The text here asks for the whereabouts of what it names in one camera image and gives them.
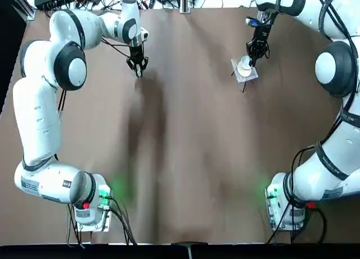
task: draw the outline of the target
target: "metal pole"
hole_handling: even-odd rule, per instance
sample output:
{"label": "metal pole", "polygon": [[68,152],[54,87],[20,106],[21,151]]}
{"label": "metal pole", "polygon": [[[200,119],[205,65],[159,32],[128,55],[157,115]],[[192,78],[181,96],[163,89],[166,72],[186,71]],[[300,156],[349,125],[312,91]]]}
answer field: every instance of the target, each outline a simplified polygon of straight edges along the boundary
{"label": "metal pole", "polygon": [[24,9],[28,16],[28,21],[33,21],[35,17],[35,9],[29,4],[27,0],[17,0],[19,5]]}
{"label": "metal pole", "polygon": [[190,11],[188,0],[181,0],[180,1],[180,13],[189,14],[190,12],[191,11]]}

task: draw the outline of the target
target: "label sticker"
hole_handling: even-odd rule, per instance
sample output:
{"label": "label sticker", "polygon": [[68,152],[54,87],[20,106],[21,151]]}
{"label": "label sticker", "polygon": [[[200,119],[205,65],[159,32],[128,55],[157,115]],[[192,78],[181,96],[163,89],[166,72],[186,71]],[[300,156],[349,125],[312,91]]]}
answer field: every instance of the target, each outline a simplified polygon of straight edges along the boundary
{"label": "label sticker", "polygon": [[71,187],[71,181],[64,180],[63,183],[62,183],[62,186],[70,188]]}
{"label": "label sticker", "polygon": [[335,190],[325,190],[321,200],[330,200],[341,197],[343,193],[343,187],[339,187]]}
{"label": "label sticker", "polygon": [[[304,210],[303,209],[299,209],[299,210],[294,210],[294,217],[301,217],[304,214]],[[293,210],[290,210],[290,217],[293,216]]]}
{"label": "label sticker", "polygon": [[36,182],[33,180],[28,180],[28,179],[21,177],[21,186],[22,186],[22,189],[27,193],[31,193],[36,196],[40,195],[39,182]]}
{"label": "label sticker", "polygon": [[90,217],[90,210],[77,210],[76,216],[79,218],[89,218]]}
{"label": "label sticker", "polygon": [[53,201],[53,202],[56,202],[56,203],[61,203],[59,198],[54,198],[54,197],[46,196],[46,195],[42,195],[42,198]]}

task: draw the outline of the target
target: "white cup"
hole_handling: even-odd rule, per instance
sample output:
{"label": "white cup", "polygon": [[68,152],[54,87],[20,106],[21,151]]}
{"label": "white cup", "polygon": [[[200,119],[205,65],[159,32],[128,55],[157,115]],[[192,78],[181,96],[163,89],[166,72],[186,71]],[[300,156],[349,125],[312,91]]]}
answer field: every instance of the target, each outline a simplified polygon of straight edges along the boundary
{"label": "white cup", "polygon": [[249,65],[250,57],[245,55],[241,58],[241,61],[237,64],[237,71],[243,77],[248,77],[251,74],[251,66]]}

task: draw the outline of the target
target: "brown table surface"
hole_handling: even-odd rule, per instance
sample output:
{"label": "brown table surface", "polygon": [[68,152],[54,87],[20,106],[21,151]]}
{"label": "brown table surface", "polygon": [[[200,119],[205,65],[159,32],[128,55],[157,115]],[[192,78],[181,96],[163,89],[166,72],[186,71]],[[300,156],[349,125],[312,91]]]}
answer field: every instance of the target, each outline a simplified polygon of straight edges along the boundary
{"label": "brown table surface", "polygon": [[[271,231],[263,189],[276,172],[290,170],[300,148],[323,138],[332,125],[339,100],[314,76],[327,41],[290,17],[277,19],[270,59],[258,61],[260,78],[240,92],[242,86],[230,76],[230,59],[246,54],[253,29],[244,20],[256,12],[143,12],[150,61],[138,82],[125,57],[111,47],[86,52],[87,82],[67,94],[58,156],[101,173],[111,185],[126,184],[127,197],[115,192],[128,206],[138,242],[265,242]],[[49,36],[48,19],[37,14],[24,42]],[[11,88],[19,78],[17,63]],[[0,138],[0,244],[64,243],[65,206],[15,187],[22,147],[12,91]],[[360,240],[356,198],[322,208],[329,222],[326,241]],[[321,227],[315,216],[299,241],[315,242]],[[288,241],[288,234],[282,237]],[[95,234],[92,241],[122,242],[118,221],[113,218],[111,232]]]}

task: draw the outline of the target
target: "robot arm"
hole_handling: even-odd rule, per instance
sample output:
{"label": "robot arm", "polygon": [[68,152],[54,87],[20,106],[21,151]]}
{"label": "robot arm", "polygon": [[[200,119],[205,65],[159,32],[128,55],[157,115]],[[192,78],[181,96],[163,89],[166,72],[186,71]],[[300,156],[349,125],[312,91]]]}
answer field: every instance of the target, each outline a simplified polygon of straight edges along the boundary
{"label": "robot arm", "polygon": [[24,156],[15,171],[16,186],[31,195],[57,203],[73,204],[75,219],[101,229],[111,190],[97,174],[59,162],[60,116],[56,91],[80,89],[86,81],[84,50],[98,46],[102,37],[130,47],[128,61],[137,76],[147,64],[142,43],[148,33],[141,27],[134,0],[125,0],[120,16],[96,16],[87,11],[62,10],[50,19],[50,41],[26,43],[20,52],[21,78],[13,88],[13,104]]}
{"label": "robot arm", "polygon": [[[334,41],[318,56],[315,74],[319,84],[333,97],[343,98],[336,128],[316,144],[315,153],[294,176],[278,173],[265,189],[269,222],[273,230],[300,230],[308,201],[335,199],[360,193],[360,97],[358,86],[358,51],[360,51],[360,0],[256,0],[259,13],[246,23],[255,28],[246,44],[250,65],[266,55],[267,38],[279,14],[293,16],[307,27]],[[350,40],[338,20],[333,21],[331,4],[343,21]]]}

